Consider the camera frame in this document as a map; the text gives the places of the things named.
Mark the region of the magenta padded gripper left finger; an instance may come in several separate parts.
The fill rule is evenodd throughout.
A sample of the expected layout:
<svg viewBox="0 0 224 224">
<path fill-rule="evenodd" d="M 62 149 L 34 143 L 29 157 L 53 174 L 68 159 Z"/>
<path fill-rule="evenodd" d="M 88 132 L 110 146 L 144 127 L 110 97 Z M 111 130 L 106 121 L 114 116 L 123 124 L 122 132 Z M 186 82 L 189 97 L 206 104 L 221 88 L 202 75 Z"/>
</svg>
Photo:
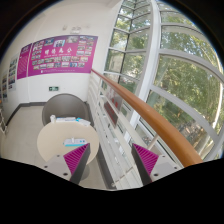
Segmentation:
<svg viewBox="0 0 224 224">
<path fill-rule="evenodd" d="M 74 184 L 79 184 L 89 156 L 90 144 L 87 143 L 65 155 L 55 155 L 44 164 L 44 169 Z"/>
</svg>

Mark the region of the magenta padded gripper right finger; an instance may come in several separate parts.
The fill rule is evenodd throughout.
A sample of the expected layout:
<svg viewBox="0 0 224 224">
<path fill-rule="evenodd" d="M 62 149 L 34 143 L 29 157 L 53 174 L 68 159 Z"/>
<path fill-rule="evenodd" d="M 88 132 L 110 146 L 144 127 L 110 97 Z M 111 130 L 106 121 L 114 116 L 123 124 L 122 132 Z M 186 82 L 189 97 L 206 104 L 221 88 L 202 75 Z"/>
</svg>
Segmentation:
<svg viewBox="0 0 224 224">
<path fill-rule="evenodd" d="M 143 185 L 180 170 L 180 167 L 166 155 L 157 155 L 140 145 L 132 144 L 131 153 Z"/>
</svg>

